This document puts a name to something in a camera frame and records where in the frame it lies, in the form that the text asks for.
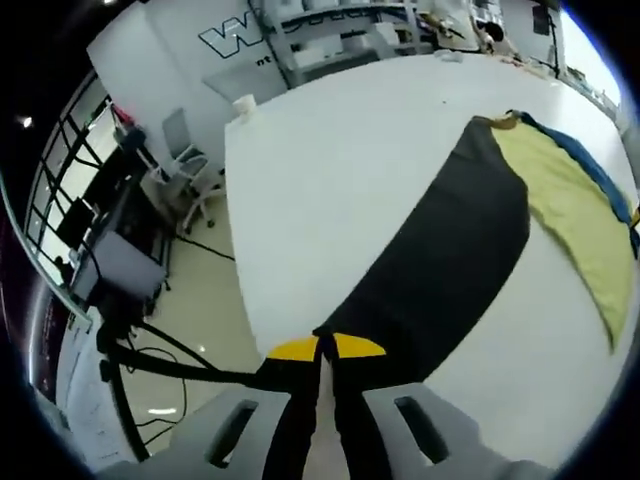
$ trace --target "white shelving unit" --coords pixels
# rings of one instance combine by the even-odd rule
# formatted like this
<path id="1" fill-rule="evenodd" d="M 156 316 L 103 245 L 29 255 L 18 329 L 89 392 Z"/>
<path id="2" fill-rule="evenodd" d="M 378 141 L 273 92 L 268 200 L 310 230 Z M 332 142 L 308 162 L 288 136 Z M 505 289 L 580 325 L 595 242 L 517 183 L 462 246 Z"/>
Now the white shelving unit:
<path id="1" fill-rule="evenodd" d="M 313 6 L 311 0 L 301 0 L 300 6 L 305 10 L 298 13 L 287 13 L 287 9 L 279 8 L 277 0 L 249 0 L 252 11 L 256 13 L 264 34 L 268 37 L 281 70 L 293 87 L 299 86 L 313 78 L 321 69 L 338 66 L 342 63 L 353 64 L 359 60 L 366 63 L 367 57 L 378 55 L 382 50 L 392 55 L 428 53 L 430 43 L 420 42 L 420 32 L 426 25 L 416 17 L 415 0 L 404 2 L 364 2 L 354 0 L 347 3 L 307 8 Z M 408 26 L 411 43 L 398 45 L 385 44 L 384 38 L 378 34 L 374 25 L 391 22 Z M 304 45 L 323 37 L 339 35 L 341 38 L 373 35 L 376 45 L 363 42 L 362 48 L 345 49 L 337 54 L 327 54 L 311 64 L 301 65 L 295 53 L 296 45 Z"/>

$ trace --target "cable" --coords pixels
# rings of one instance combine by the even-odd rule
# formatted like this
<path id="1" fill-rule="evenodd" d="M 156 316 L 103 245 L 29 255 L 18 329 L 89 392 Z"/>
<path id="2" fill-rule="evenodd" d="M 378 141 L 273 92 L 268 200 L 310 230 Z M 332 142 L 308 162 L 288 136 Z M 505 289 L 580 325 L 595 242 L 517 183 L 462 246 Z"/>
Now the cable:
<path id="1" fill-rule="evenodd" d="M 130 336 L 127 336 L 127 343 L 129 344 L 129 347 L 131 348 L 131 350 L 133 350 L 135 352 L 159 352 L 159 353 L 163 353 L 163 354 L 168 355 L 169 357 L 171 357 L 171 359 L 175 363 L 179 363 L 178 362 L 178 358 L 173 353 L 169 352 L 168 350 L 164 350 L 162 348 L 157 348 L 157 347 L 144 347 L 144 348 L 136 349 L 135 346 L 133 345 L 133 342 L 131 341 Z M 129 372 L 129 373 L 134 373 L 136 371 L 136 368 L 129 367 L 127 365 L 125 365 L 125 368 L 126 368 L 127 372 Z M 168 431 L 170 431 L 175 425 L 177 425 L 180 421 L 182 421 L 184 419 L 184 417 L 187 416 L 187 410 L 188 410 L 187 382 L 183 378 L 183 379 L 181 379 L 181 383 L 182 383 L 182 412 L 180 414 L 180 418 L 177 421 L 166 420 L 164 418 L 154 418 L 154 419 L 149 420 L 147 422 L 136 423 L 135 424 L 137 428 L 148 427 L 148 426 L 153 425 L 155 423 L 164 423 L 164 424 L 170 425 L 169 427 L 166 427 L 163 430 L 161 430 L 160 432 L 158 432 L 157 434 L 155 434 L 150 439 L 148 439 L 145 442 L 143 442 L 143 445 L 145 447 L 147 445 L 149 445 L 151 442 L 153 442 L 154 440 L 160 438 L 162 435 L 164 435 Z"/>
<path id="2" fill-rule="evenodd" d="M 188 243 L 189 245 L 193 245 L 195 247 L 202 248 L 203 250 L 211 252 L 211 253 L 219 256 L 219 257 L 226 258 L 227 260 L 231 260 L 232 262 L 236 261 L 236 259 L 234 257 L 232 257 L 231 255 L 227 255 L 226 253 L 219 252 L 215 248 L 208 247 L 206 245 L 203 245 L 202 243 L 194 242 L 193 240 L 189 240 L 188 238 L 184 238 L 184 237 L 182 237 L 180 235 L 176 235 L 176 238 L 178 240 L 182 240 L 184 243 Z"/>
<path id="3" fill-rule="evenodd" d="M 154 440 L 157 440 L 158 438 L 160 438 L 162 435 L 164 435 L 165 433 L 167 433 L 169 430 L 171 430 L 173 428 L 173 426 L 171 427 L 167 427 L 164 430 L 160 430 L 158 433 L 156 433 L 153 437 L 151 437 L 149 440 L 147 440 L 146 442 L 144 442 L 144 446 L 146 447 L 147 445 L 149 445 L 151 442 L 153 442 Z"/>
<path id="4" fill-rule="evenodd" d="M 124 347 L 116 340 L 118 338 L 117 329 L 109 323 L 104 323 L 98 330 L 96 338 L 98 351 L 107 355 L 110 360 L 120 365 L 157 373 L 166 377 L 215 383 L 237 383 L 249 387 L 256 383 L 256 377 L 253 373 L 219 370 L 193 350 L 157 328 L 145 323 L 139 324 L 138 326 L 167 341 L 170 345 L 173 345 L 178 350 L 204 365 L 205 368 L 182 363 L 176 364 L 172 361 L 138 353 L 137 351 Z"/>

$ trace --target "black cloth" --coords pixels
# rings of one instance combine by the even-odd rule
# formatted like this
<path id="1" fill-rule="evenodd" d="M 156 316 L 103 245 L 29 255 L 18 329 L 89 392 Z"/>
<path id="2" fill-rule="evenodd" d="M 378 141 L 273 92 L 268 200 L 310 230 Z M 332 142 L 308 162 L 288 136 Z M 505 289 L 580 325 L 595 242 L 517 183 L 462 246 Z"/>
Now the black cloth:
<path id="1" fill-rule="evenodd" d="M 474 117 L 395 237 L 315 334 L 364 337 L 386 349 L 395 378 L 374 375 L 361 389 L 423 381 L 498 295 L 529 221 L 525 183 L 488 120 Z"/>
<path id="2" fill-rule="evenodd" d="M 255 374 L 252 386 L 291 395 L 271 441 L 262 480 L 302 478 L 316 430 L 320 355 L 317 349 L 308 362 L 267 358 Z"/>

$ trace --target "white chair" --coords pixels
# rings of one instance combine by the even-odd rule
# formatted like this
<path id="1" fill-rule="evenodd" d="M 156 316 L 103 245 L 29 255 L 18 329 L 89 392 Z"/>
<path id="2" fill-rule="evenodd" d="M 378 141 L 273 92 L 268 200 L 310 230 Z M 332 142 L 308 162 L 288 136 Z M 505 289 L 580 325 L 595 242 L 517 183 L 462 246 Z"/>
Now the white chair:
<path id="1" fill-rule="evenodd" d="M 164 168 L 157 167 L 151 172 L 151 178 L 162 184 L 173 184 L 172 189 L 189 193 L 193 201 L 181 222 L 185 233 L 190 233 L 193 217 L 201 212 L 209 228 L 215 225 L 206 210 L 209 198 L 222 196 L 224 178 L 214 164 L 192 142 L 187 128 L 185 112 L 179 108 L 162 122 L 171 163 Z"/>

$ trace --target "garment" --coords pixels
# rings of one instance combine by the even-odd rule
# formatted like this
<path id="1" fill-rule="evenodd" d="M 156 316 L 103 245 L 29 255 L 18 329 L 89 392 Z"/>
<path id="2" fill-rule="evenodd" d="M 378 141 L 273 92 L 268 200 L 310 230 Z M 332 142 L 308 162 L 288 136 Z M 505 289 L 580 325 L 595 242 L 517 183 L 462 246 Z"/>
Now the garment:
<path id="1" fill-rule="evenodd" d="M 438 31 L 436 35 L 440 48 L 462 52 L 480 50 L 480 43 L 471 23 L 469 0 L 418 0 L 416 6 L 418 13 L 431 14 L 464 37 L 447 37 Z"/>
<path id="2" fill-rule="evenodd" d="M 487 120 L 471 120 L 425 189 L 369 271 L 315 332 L 380 345 L 403 376 L 399 383 L 423 381 L 455 350 L 529 238 L 526 185 L 504 161 Z"/>
<path id="3" fill-rule="evenodd" d="M 615 347 L 627 317 L 634 265 L 629 227 L 613 215 L 605 193 L 615 185 L 590 156 L 587 163 L 577 162 L 569 149 L 543 133 L 554 132 L 558 138 L 560 132 L 530 125 L 526 114 L 521 118 L 496 122 L 493 136 L 505 161 L 526 182 L 532 214 L 566 250 L 584 280 Z M 561 135 L 562 143 L 572 140 L 565 144 L 575 153 L 577 141 Z M 589 175 L 596 170 L 605 189 Z"/>
<path id="4" fill-rule="evenodd" d="M 584 148 L 580 142 L 565 133 L 558 132 L 557 130 L 554 130 L 552 128 L 545 127 L 544 125 L 540 125 L 533 119 L 531 115 L 526 112 L 517 112 L 516 114 L 522 119 L 524 123 L 526 123 L 527 125 L 531 125 L 538 131 L 553 139 L 556 145 L 564 149 L 573 160 L 578 162 L 585 173 L 589 175 L 591 180 L 593 180 L 600 187 L 602 192 L 607 196 L 609 202 L 611 203 L 611 208 L 618 220 L 620 220 L 625 225 L 628 225 L 629 227 L 632 226 L 629 202 L 624 197 L 620 189 L 618 189 L 618 187 L 613 183 L 611 178 L 609 178 L 607 173 L 602 169 L 600 165 L 598 165 L 591 154 L 589 154 L 587 149 Z M 638 258 L 640 236 L 638 235 L 638 232 L 636 232 L 633 228 L 630 228 L 629 236 L 633 248 L 633 254 L 636 258 Z"/>
<path id="5" fill-rule="evenodd" d="M 640 223 L 640 207 L 636 208 L 631 217 L 631 228 L 636 228 Z"/>

